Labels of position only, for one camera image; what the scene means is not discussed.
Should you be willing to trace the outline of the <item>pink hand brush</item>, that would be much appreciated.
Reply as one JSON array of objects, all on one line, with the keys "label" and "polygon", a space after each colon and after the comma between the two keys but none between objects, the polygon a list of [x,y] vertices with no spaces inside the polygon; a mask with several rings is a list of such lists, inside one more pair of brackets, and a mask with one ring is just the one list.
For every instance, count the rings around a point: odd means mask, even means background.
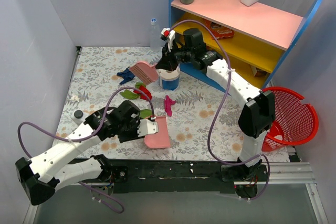
[{"label": "pink hand brush", "polygon": [[150,65],[145,61],[138,61],[129,70],[145,85],[149,85],[159,78],[155,67],[156,65]]}]

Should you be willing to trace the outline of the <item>red paper scrap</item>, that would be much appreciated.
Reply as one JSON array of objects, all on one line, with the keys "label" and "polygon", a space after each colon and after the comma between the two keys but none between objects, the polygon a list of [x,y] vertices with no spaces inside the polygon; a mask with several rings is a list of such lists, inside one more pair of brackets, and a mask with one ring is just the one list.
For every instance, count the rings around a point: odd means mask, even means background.
[{"label": "red paper scrap", "polygon": [[144,85],[138,86],[133,92],[139,95],[142,100],[147,100],[147,98],[152,100],[152,93]]}]

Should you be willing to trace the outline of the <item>magenta paper scrap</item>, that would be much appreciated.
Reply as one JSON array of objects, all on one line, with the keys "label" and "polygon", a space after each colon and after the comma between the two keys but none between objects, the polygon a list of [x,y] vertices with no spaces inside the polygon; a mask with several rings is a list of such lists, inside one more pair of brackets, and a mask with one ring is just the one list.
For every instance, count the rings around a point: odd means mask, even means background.
[{"label": "magenta paper scrap", "polygon": [[172,112],[172,106],[176,103],[176,101],[172,100],[168,95],[165,96],[164,99],[164,110],[167,114],[167,116],[171,117],[173,112]]}]

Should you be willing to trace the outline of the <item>pink dustpan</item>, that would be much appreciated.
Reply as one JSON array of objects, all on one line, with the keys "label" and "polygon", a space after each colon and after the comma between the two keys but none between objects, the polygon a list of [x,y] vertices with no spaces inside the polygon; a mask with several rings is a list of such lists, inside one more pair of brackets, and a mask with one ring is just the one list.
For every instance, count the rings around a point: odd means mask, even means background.
[{"label": "pink dustpan", "polygon": [[157,116],[158,132],[144,137],[145,145],[150,149],[171,148],[166,116]]}]

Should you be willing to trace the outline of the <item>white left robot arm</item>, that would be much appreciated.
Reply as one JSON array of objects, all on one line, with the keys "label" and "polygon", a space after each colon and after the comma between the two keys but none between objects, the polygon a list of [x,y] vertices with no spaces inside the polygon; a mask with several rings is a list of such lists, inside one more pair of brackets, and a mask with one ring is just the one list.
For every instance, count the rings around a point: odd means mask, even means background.
[{"label": "white left robot arm", "polygon": [[16,171],[30,203],[40,205],[59,189],[83,180],[111,180],[117,171],[104,155],[76,164],[72,160],[107,138],[117,136],[120,142],[140,139],[144,137],[146,123],[146,119],[140,118],[136,105],[123,101],[107,113],[100,109],[81,119],[65,141],[44,153],[29,159],[20,158],[15,163]]}]

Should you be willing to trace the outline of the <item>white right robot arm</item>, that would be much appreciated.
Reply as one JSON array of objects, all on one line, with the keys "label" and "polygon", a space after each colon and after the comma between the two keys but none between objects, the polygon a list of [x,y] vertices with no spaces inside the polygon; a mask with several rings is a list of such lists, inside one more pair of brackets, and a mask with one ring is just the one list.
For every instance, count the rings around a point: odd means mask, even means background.
[{"label": "white right robot arm", "polygon": [[251,180],[257,174],[255,165],[261,161],[266,133],[275,121],[275,96],[271,91],[262,91],[241,77],[231,67],[226,52],[219,54],[206,49],[199,29],[185,30],[183,37],[185,44],[178,46],[175,31],[162,29],[161,39],[165,45],[156,68],[174,71],[181,63],[191,63],[195,69],[223,87],[225,96],[231,95],[236,100],[242,109],[238,125],[244,134],[237,173],[242,180]]}]

